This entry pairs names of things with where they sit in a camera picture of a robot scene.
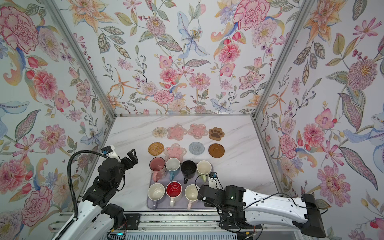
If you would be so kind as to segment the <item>white mug grey handle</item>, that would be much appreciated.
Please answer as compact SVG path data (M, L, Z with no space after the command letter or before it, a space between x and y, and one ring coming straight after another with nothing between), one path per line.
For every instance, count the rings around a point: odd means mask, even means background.
M161 183L154 183L149 187L148 198L152 202L150 208L156 210L158 203L162 200L165 195L165 187Z

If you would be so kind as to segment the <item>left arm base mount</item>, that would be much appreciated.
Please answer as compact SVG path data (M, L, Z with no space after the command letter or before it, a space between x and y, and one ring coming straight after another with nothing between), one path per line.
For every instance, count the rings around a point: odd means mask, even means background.
M141 215L125 213L124 208L118 205L108 204L102 209L101 214L113 221L112 230L137 230L139 228Z

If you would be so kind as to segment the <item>aluminium front rail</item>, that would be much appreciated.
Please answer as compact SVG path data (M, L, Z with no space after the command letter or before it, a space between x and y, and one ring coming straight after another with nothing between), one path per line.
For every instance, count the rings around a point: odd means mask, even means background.
M227 232L219 226L220 217L214 211L139 211L124 212L128 219L135 224L123 227L128 232ZM57 233L65 225L72 213L57 214L57 220L49 224L50 233ZM265 232L300 232L299 229L286 226L264 224Z

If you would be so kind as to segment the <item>round wooden coaster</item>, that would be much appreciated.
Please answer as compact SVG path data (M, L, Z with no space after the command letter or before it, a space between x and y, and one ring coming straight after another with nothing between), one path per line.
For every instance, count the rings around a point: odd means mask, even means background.
M213 158L221 158L225 154L225 148L220 144L211 144L209 146L209 154Z

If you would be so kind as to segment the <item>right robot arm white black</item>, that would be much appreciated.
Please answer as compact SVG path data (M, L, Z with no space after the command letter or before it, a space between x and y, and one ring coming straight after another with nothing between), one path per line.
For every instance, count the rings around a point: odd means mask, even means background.
M226 231L260 229L266 225L291 227L303 235L325 238L322 214L315 197L291 198L283 193L265 195L237 186L223 190L202 185L198 200L217 209L219 226Z

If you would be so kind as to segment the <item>grey rectangular tray mat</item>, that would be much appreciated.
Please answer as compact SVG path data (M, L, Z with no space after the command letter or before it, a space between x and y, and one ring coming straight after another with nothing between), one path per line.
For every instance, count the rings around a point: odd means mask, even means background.
M198 200L202 185L213 184L211 178L213 167L208 161L180 162L171 158L167 161L155 157L149 163L152 171L151 182L147 192L147 207L153 211L197 211L205 210L204 203Z

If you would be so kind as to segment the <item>round woven cork coaster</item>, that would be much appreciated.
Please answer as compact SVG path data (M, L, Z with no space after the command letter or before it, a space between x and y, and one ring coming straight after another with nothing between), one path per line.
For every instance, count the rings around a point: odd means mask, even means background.
M162 143L155 142L149 145L148 152L152 156L159 156L160 154L163 153L164 149L165 147Z

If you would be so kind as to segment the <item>pink flower coaster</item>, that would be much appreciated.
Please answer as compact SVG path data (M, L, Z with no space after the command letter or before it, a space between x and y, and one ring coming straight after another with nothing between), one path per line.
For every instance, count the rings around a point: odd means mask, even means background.
M193 136L194 139L199 140L209 134L204 124L191 124L188 130L188 135Z
M169 127L167 129L167 138L169 140L181 141L184 139L184 136L188 133L187 129L184 129L182 125L175 125L174 127Z
M176 158L182 163L186 153L187 150L182 148L179 144L172 144L171 147L166 147L164 149L165 161L167 162L169 159Z

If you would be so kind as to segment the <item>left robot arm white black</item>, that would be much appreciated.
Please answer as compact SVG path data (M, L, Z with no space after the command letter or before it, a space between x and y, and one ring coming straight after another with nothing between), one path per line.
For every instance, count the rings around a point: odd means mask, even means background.
M139 162L136 150L130 150L124 158L119 157L114 146L104 147L101 152L78 151L69 159L68 174L72 172L73 161L84 154L101 157L104 161L98 167L98 176L80 202L75 194L72 177L68 177L74 213L54 239L98 240L101 237L110 239L111 234L117 235L121 230L137 230L140 214L126 214L124 208L110 202L113 196L124 188L126 172Z

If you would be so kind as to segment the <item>black mug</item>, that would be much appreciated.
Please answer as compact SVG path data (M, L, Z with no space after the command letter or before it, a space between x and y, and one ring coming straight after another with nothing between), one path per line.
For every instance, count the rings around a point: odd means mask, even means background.
M186 185L188 180L192 179L197 171L197 165L193 161L184 161L181 165L181 172L184 176L183 183Z

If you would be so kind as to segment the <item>round beige patterned coaster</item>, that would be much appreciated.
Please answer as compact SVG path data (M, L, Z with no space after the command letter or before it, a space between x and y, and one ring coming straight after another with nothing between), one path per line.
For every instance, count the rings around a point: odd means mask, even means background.
M164 127L156 127L154 130L153 130L153 136L155 138L163 138L165 137L166 135L168 134L168 131L166 128Z

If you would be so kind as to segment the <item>brown paw print coaster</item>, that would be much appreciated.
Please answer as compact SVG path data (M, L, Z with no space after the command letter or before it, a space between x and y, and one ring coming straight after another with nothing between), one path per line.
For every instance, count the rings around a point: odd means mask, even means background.
M222 128L213 127L209 129L209 138L214 141L220 141L225 136Z

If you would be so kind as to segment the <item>round blue woven coaster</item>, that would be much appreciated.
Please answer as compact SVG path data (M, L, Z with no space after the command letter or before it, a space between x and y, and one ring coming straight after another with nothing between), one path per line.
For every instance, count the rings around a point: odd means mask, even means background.
M204 153L205 146L200 142L192 142L189 145L189 151L191 154L198 156Z

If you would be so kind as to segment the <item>red interior white mug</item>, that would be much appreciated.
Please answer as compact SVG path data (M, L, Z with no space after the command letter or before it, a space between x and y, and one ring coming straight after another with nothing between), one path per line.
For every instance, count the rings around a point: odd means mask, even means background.
M174 207L183 195L183 188L179 182L170 182L166 187L166 194L170 198L170 206Z

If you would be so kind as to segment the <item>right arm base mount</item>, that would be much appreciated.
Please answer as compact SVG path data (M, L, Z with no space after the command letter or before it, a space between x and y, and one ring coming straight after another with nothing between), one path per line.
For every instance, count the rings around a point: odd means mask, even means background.
M230 214L228 212L223 212L217 210L220 220L218 225L222 230L230 232L240 232L242 230L261 230L262 225L250 225L246 221L245 212L238 212Z

